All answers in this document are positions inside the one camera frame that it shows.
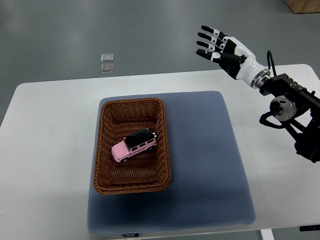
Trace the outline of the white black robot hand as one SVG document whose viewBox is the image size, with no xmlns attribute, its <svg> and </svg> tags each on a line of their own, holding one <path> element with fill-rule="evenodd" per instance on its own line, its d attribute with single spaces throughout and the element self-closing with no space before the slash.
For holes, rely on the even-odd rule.
<svg viewBox="0 0 320 240">
<path fill-rule="evenodd" d="M 198 40 L 196 54 L 211 62 L 219 62 L 219 66 L 233 79 L 244 81 L 251 88 L 260 88 L 270 77 L 270 71 L 257 62 L 256 56 L 235 37 L 222 31 L 202 25 L 198 36 L 208 42 Z"/>
</svg>

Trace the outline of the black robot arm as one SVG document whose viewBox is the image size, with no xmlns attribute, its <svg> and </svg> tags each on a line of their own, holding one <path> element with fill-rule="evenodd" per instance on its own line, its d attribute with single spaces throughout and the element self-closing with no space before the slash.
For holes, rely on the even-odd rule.
<svg viewBox="0 0 320 240">
<path fill-rule="evenodd" d="M 287 74 L 277 74 L 271 51 L 267 66 L 235 37 L 209 26 L 201 26 L 196 54 L 219 65 L 231 78 L 244 81 L 263 96 L 273 95 L 269 111 L 259 122 L 274 129 L 285 129 L 295 140 L 298 155 L 313 163 L 320 160 L 320 99 Z"/>
</svg>

